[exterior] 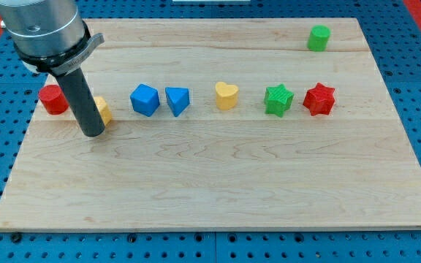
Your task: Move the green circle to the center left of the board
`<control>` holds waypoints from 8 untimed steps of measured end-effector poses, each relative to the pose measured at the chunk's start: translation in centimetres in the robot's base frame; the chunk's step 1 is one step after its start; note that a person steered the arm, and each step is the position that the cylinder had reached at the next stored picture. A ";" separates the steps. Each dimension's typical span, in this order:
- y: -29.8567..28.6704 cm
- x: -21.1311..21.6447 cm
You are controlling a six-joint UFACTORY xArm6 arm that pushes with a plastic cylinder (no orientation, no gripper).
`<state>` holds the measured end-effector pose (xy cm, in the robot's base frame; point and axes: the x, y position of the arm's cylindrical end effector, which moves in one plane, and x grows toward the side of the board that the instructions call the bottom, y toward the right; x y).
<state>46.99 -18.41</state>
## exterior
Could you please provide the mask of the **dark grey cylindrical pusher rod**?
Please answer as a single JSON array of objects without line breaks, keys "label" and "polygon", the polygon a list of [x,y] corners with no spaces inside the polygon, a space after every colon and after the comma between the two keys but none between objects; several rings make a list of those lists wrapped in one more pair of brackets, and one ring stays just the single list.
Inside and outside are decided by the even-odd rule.
[{"label": "dark grey cylindrical pusher rod", "polygon": [[105,124],[96,106],[81,68],[56,77],[69,107],[87,137],[96,137],[105,130]]}]

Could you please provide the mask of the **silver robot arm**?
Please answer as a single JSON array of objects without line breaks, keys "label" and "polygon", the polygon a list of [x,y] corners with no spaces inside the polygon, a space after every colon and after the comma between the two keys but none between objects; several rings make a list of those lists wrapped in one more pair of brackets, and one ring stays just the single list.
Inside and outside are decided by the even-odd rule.
[{"label": "silver robot arm", "polygon": [[52,75],[84,135],[100,135],[105,122],[81,64],[104,43],[103,34],[91,34],[73,0],[0,0],[0,16],[22,62]]}]

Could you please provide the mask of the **black clamp ring mount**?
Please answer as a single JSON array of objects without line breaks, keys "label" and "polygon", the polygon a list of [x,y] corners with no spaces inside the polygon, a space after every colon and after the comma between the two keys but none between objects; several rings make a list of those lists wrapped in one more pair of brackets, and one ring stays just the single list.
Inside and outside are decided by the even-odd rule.
[{"label": "black clamp ring mount", "polygon": [[87,24],[83,22],[83,38],[73,47],[53,56],[31,56],[24,53],[16,43],[14,49],[26,68],[33,73],[49,73],[54,77],[68,75],[81,67],[93,51],[105,42],[102,33],[91,36]]}]

